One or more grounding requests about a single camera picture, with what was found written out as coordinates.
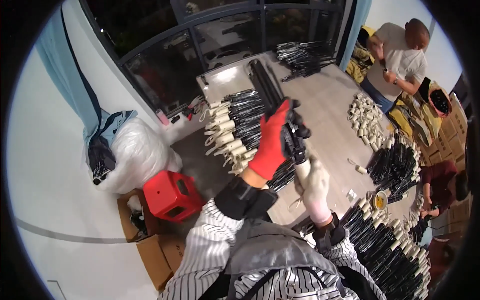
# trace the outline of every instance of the red shirt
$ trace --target red shirt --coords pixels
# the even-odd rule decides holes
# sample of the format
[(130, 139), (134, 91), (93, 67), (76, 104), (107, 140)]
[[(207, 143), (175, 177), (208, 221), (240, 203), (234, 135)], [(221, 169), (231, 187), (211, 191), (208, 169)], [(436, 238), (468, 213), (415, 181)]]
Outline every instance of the red shirt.
[(455, 164), (450, 160), (421, 168), (421, 182), (430, 184), (430, 199), (433, 204), (440, 206), (440, 214), (455, 201), (455, 197), (448, 189), (448, 183), (457, 173)]

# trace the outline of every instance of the white glove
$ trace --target white glove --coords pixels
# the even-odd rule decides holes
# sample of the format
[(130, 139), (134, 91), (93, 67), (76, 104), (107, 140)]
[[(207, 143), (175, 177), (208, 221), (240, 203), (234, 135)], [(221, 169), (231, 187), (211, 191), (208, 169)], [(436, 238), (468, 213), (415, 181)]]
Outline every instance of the white glove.
[(327, 205), (330, 175), (317, 158), (311, 156), (310, 164), (312, 168), (308, 175), (307, 188), (304, 190), (299, 179), (295, 177), (295, 190), (301, 196), (312, 221), (319, 224), (327, 221), (332, 215)]

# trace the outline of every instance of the white t-shirt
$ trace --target white t-shirt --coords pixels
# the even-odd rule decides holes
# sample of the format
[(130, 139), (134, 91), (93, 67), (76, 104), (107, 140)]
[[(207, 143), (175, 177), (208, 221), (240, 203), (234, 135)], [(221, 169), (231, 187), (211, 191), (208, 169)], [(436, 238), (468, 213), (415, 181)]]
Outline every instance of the white t-shirt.
[[(427, 60), (423, 50), (408, 48), (405, 41), (405, 29), (392, 23), (385, 23), (375, 32), (375, 35), (384, 43), (386, 68), (394, 72), (397, 78), (406, 80), (406, 78), (413, 77), (422, 83), (427, 73)], [(367, 78), (373, 87), (392, 102), (395, 102), (402, 93), (402, 89), (398, 85), (385, 81), (384, 70), (379, 60), (376, 60), (368, 70)]]

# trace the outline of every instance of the striped sleeve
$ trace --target striped sleeve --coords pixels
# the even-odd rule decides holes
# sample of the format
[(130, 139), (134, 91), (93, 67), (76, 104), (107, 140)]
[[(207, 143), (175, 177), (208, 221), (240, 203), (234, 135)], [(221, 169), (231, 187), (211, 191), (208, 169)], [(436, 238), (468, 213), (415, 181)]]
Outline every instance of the striped sleeve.
[(334, 245), (332, 249), (323, 253), (323, 256), (333, 262), (338, 267), (348, 267), (365, 277), (374, 294), (379, 300), (386, 300), (385, 295), (375, 284), (365, 268), (359, 261), (353, 244), (350, 242), (350, 232), (345, 229), (345, 238), (340, 243)]
[(181, 265), (159, 299), (196, 300), (203, 295), (225, 268), (242, 225), (221, 213), (213, 199), (208, 201), (187, 236)]

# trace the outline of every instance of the bowl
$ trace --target bowl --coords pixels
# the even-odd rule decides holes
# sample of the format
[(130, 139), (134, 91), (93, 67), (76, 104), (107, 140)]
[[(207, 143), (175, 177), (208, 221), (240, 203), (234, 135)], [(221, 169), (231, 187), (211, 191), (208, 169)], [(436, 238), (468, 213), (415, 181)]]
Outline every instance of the bowl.
[(378, 210), (384, 210), (387, 208), (388, 204), (388, 197), (385, 192), (378, 192), (375, 197), (373, 198), (373, 207)]

